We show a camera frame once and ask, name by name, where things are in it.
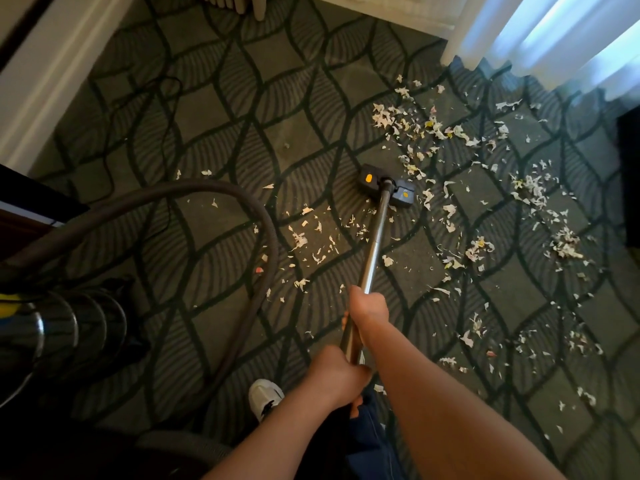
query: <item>floor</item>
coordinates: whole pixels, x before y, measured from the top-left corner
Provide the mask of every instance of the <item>floor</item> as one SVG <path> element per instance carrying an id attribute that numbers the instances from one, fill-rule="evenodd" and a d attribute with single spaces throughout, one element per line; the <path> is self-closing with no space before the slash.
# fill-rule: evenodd
<path id="1" fill-rule="evenodd" d="M 383 253 L 394 263 L 380 263 L 374 289 L 421 351 L 434 360 L 455 357 L 466 373 L 443 367 L 569 478 L 638 478 L 640 270 L 623 247 L 620 107 L 597 92 L 549 93 L 507 70 L 443 68 L 444 46 L 315 0 L 269 0 L 263 23 L 198 0 L 136 0 L 32 176 L 98 202 L 178 172 L 204 178 L 210 170 L 264 202 L 278 227 L 281 271 L 234 372 L 190 425 L 233 444 L 252 424 L 246 391 L 254 379 L 290 390 L 314 352 L 340 338 L 347 298 L 340 288 L 358 280 L 366 249 L 358 225 L 370 225 L 373 205 L 356 188 L 358 169 L 368 162 L 404 170 L 396 156 L 406 148 L 372 126 L 373 103 L 426 111 L 435 104 L 443 127 L 460 124 L 471 138 L 495 138 L 494 121 L 503 121 L 510 133 L 495 151 L 454 137 L 422 162 L 437 183 L 413 180 L 418 195 L 428 187 L 435 193 L 432 210 L 416 203 L 392 212 L 393 240 Z M 398 74 L 421 81 L 420 88 L 409 82 L 415 103 L 395 92 L 406 83 L 396 82 Z M 521 99 L 514 111 L 497 110 Z M 528 207 L 511 195 L 509 174 L 541 171 L 540 160 L 551 161 L 548 208 L 568 210 L 560 217 L 582 237 L 586 266 L 545 257 L 555 228 L 533 230 Z M 453 182 L 453 233 L 439 221 L 444 181 Z M 314 210 L 303 215 L 307 206 Z M 305 233 L 306 246 L 290 251 L 290 226 Z M 462 256 L 479 235 L 495 245 L 484 268 L 461 258 L 466 268 L 445 270 L 441 250 Z M 170 417 L 220 361 L 257 279 L 260 238 L 233 199 L 193 194 L 104 225 L 52 264 L 45 275 L 66 286 L 135 275 L 153 345 L 142 362 L 79 391 L 73 416 L 132 433 Z M 326 258 L 316 264 L 320 254 Z M 443 282 L 445 274 L 452 279 Z M 302 278 L 310 281 L 304 292 L 293 285 Z M 478 335 L 469 321 L 475 312 Z M 473 347 L 458 338 L 467 330 Z M 497 356 L 488 357 L 489 349 Z M 578 388 L 587 394 L 579 397 Z M 387 398 L 379 403 L 388 436 L 417 478 Z"/>

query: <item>curtain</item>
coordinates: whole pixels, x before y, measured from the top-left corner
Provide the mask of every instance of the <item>curtain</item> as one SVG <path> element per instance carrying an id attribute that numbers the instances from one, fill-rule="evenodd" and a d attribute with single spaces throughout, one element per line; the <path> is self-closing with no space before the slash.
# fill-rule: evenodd
<path id="1" fill-rule="evenodd" d="M 442 55 L 640 101 L 640 0 L 468 0 Z"/>

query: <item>silver pole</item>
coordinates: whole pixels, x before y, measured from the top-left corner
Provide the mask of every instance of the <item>silver pole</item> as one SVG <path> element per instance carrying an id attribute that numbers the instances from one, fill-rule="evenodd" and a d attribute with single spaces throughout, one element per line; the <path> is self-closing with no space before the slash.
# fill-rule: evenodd
<path id="1" fill-rule="evenodd" d="M 382 236 L 385 229 L 385 222 L 387 220 L 387 208 L 389 206 L 389 199 L 394 192 L 394 184 L 391 180 L 384 180 L 380 185 L 380 203 L 378 204 L 378 210 L 376 211 L 376 220 L 373 225 L 373 229 L 370 233 L 369 242 L 369 254 L 364 262 L 364 268 L 362 270 L 362 277 L 360 278 L 360 288 L 364 293 L 370 293 L 371 286 L 373 284 L 373 278 L 376 273 L 376 265 L 378 258 L 380 257 L 380 248 L 382 247 Z M 360 360 L 360 352 L 362 352 L 362 339 L 358 332 L 358 327 L 351 320 L 351 317 L 347 317 L 347 325 L 342 333 L 342 341 L 340 342 L 340 348 L 347 355 L 349 363 L 356 364 Z"/>

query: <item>person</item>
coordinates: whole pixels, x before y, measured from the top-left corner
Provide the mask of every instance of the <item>person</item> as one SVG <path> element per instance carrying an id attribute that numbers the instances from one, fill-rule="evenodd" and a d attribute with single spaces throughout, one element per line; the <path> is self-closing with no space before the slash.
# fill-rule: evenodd
<path id="1" fill-rule="evenodd" d="M 404 441 L 423 478 L 564 478 L 523 434 L 389 323 L 381 294 L 364 294 L 352 286 L 348 311 L 373 355 Z M 252 387 L 252 404 L 259 418 L 266 415 L 265 420 L 204 480 L 294 478 L 325 418 L 352 403 L 370 380 L 368 367 L 351 365 L 340 348 L 326 346 L 313 359 L 300 385 L 287 395 L 273 383 L 258 381 Z M 402 477 L 393 476 L 393 471 L 390 474 L 388 478 Z"/>

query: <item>person's right arm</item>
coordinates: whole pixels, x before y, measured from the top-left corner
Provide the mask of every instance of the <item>person's right arm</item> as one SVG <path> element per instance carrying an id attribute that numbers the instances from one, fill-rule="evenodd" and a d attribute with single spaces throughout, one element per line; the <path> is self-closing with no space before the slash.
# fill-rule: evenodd
<path id="1" fill-rule="evenodd" d="M 351 287 L 349 314 L 423 478 L 564 479 L 516 428 L 389 323 L 382 295 Z"/>

